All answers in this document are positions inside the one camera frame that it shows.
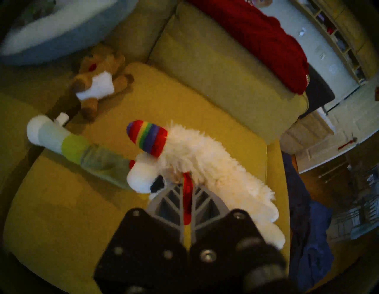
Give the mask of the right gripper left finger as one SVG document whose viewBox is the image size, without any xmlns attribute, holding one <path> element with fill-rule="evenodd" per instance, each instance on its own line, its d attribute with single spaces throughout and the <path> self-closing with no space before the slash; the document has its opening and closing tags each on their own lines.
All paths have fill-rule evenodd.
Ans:
<svg viewBox="0 0 379 294">
<path fill-rule="evenodd" d="M 94 271 L 100 290 L 185 290 L 185 200 L 173 184 L 125 214 Z"/>
</svg>

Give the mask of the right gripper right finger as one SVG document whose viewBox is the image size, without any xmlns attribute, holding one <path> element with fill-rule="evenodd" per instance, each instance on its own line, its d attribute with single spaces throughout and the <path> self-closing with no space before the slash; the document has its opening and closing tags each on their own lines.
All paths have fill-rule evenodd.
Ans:
<svg viewBox="0 0 379 294">
<path fill-rule="evenodd" d="M 241 209 L 230 210 L 205 187 L 191 196 L 189 268 L 196 280 L 285 280 L 277 225 Z"/>
</svg>

